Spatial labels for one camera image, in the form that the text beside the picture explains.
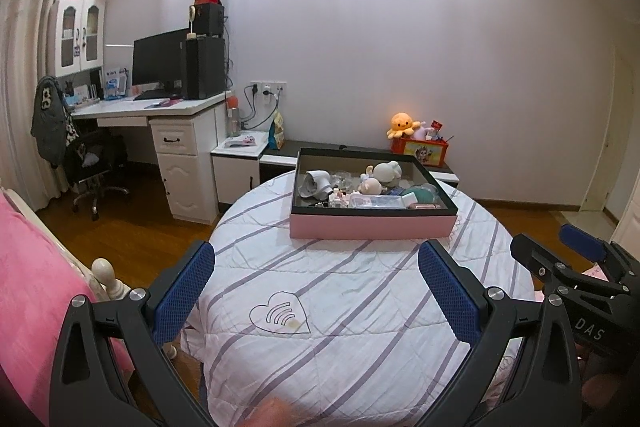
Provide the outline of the striped white table cloth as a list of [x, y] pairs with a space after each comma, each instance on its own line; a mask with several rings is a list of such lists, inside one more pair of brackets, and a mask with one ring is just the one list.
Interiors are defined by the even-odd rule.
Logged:
[[468, 353], [418, 269], [416, 241], [292, 239], [295, 176], [238, 199], [180, 335], [215, 423], [280, 399], [299, 426], [412, 426]]

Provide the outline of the clear box with label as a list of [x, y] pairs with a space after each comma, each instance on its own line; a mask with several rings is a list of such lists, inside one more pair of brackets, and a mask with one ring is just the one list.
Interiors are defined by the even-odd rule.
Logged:
[[349, 208], [352, 209], [405, 209], [404, 200], [399, 195], [350, 194]]

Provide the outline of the black office chair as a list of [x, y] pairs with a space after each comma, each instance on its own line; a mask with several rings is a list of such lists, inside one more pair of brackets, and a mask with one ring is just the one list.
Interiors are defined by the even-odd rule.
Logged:
[[91, 200], [91, 220], [99, 219], [99, 203], [107, 193], [130, 195], [124, 179], [128, 165], [126, 143], [122, 136], [105, 130], [81, 135], [66, 147], [63, 170], [71, 188], [77, 188], [73, 199], [73, 213], [78, 213], [83, 199]]

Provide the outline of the black white tv cabinet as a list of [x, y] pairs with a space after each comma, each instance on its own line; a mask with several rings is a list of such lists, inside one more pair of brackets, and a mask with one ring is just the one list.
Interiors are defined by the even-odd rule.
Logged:
[[224, 139], [210, 152], [221, 212], [226, 212], [256, 186], [293, 171], [301, 148], [388, 153], [380, 148], [294, 140], [285, 140], [280, 150], [273, 150], [268, 138], [265, 131], [245, 131], [237, 138]]

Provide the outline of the pink black storage box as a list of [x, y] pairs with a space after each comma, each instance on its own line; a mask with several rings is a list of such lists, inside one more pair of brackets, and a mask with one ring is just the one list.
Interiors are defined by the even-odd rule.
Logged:
[[293, 239], [437, 239], [458, 207], [416, 158], [303, 147], [292, 192]]

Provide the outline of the orange octopus plush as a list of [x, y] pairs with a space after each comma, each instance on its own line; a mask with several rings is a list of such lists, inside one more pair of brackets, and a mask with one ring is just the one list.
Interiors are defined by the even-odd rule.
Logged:
[[413, 120], [407, 113], [396, 113], [390, 118], [390, 129], [386, 132], [386, 138], [389, 140], [410, 138], [420, 127], [420, 121]]

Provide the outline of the black jacket on chair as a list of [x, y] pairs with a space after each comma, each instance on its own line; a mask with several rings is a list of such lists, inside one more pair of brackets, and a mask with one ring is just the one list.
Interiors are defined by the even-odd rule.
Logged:
[[58, 80], [42, 77], [37, 84], [30, 134], [39, 156], [53, 169], [63, 164], [67, 147], [79, 138]]

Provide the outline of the red topped water bottle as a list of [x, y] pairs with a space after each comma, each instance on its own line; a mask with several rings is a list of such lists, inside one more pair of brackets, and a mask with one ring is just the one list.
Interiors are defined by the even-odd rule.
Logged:
[[239, 136], [241, 133], [241, 118], [239, 110], [239, 100], [235, 95], [230, 95], [226, 100], [227, 111], [227, 134], [229, 136]]

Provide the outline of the black computer monitor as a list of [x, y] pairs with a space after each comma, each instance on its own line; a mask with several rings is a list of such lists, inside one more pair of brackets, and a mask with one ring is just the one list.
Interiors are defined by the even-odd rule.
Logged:
[[156, 84], [156, 88], [143, 91], [138, 100], [175, 98], [182, 88], [182, 44], [186, 28], [162, 32], [138, 39], [132, 52], [131, 84]]

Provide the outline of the black computer tower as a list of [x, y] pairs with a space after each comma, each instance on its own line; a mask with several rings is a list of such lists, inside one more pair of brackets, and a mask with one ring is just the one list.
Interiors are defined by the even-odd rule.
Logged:
[[183, 100], [205, 100], [227, 88], [224, 38], [196, 36], [181, 43]]

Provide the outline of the white glass-door cabinet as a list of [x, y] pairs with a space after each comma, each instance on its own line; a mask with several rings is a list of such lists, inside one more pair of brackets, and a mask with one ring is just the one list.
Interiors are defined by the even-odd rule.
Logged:
[[104, 63], [104, 0], [58, 0], [47, 38], [48, 75], [64, 77]]

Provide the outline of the black speaker on tower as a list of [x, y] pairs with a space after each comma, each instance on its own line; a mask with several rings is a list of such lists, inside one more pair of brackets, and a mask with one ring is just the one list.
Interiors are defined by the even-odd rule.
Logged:
[[190, 25], [197, 36], [221, 37], [224, 34], [224, 6], [217, 3], [192, 4]]

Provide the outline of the beige curtain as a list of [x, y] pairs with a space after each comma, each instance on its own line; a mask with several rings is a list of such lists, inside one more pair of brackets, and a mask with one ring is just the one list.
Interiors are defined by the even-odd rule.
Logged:
[[1, 181], [32, 209], [67, 190], [38, 154], [32, 129], [37, 83], [46, 75], [49, 13], [58, 0], [1, 0]]

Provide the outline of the white bed post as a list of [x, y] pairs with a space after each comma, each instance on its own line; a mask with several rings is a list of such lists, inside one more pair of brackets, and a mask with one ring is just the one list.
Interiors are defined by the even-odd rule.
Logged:
[[94, 260], [91, 265], [91, 272], [104, 287], [108, 298], [111, 300], [122, 300], [128, 295], [130, 287], [116, 277], [113, 265], [107, 259], [98, 258]]

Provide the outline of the white wall power strip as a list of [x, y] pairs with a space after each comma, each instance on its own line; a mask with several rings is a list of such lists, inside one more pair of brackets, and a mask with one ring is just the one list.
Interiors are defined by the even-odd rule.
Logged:
[[288, 83], [286, 81], [253, 81], [252, 86], [257, 89], [258, 93], [266, 95], [267, 93], [271, 93], [273, 95], [281, 96], [284, 95], [286, 86]]

